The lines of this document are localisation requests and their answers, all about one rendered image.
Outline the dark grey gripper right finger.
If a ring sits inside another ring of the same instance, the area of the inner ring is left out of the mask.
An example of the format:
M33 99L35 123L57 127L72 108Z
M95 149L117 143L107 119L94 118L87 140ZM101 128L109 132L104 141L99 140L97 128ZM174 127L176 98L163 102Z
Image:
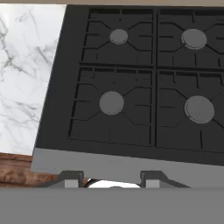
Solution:
M188 188L188 185L169 179L162 171L141 171L140 179L142 188Z

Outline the white round knob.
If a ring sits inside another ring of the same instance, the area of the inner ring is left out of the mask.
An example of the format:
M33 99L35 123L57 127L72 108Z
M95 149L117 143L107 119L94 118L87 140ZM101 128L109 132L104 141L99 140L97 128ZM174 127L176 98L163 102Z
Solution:
M98 180L98 179L89 179L85 184L86 188L112 188L112 187L121 187L121 188L139 188L137 184L131 184L126 182L115 182L108 180Z

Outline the black gas hob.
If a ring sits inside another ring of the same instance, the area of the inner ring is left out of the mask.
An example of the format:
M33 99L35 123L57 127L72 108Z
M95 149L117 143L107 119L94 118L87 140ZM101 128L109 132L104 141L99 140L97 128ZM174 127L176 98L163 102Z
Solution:
M31 168L224 187L224 6L67 6Z

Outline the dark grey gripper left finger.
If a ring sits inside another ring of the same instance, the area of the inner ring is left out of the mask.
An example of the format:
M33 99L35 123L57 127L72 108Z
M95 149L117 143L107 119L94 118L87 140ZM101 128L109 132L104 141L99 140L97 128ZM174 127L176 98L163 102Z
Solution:
M62 171L55 180L40 184L38 188L82 188L83 179L83 171Z

